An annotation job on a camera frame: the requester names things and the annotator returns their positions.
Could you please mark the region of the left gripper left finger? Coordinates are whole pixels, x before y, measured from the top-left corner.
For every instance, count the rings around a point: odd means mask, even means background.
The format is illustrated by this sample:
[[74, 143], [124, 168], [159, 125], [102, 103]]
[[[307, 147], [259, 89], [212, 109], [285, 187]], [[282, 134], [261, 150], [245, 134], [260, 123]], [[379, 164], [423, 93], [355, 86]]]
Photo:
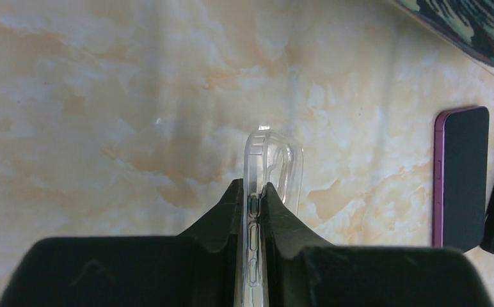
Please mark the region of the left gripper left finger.
[[243, 182], [175, 236], [50, 237], [24, 255], [0, 306], [233, 306]]

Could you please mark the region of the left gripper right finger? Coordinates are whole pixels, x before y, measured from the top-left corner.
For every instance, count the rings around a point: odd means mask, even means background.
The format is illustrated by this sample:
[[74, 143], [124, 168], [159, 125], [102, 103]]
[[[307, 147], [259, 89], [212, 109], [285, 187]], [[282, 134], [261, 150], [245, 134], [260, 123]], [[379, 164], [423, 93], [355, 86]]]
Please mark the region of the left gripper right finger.
[[260, 199], [270, 306], [491, 306], [474, 266], [451, 249], [336, 246], [281, 201]]

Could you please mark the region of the clear transparent phone case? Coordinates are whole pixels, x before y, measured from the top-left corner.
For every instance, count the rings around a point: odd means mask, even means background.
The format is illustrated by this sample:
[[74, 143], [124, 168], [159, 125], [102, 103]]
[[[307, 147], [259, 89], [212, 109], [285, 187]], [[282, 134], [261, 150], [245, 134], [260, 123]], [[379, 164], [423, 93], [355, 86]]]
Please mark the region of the clear transparent phone case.
[[268, 306], [266, 256], [260, 222], [261, 199], [268, 183], [296, 214], [303, 178], [303, 148], [295, 139], [260, 126], [246, 140], [243, 207], [239, 225], [235, 306]]

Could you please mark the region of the black smartphone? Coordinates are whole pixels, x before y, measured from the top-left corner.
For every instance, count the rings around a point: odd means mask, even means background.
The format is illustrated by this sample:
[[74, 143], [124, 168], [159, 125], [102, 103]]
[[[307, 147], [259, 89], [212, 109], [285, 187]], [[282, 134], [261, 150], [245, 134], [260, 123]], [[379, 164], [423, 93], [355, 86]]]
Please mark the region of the black smartphone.
[[489, 111], [442, 111], [434, 122], [431, 244], [467, 252], [484, 233]]

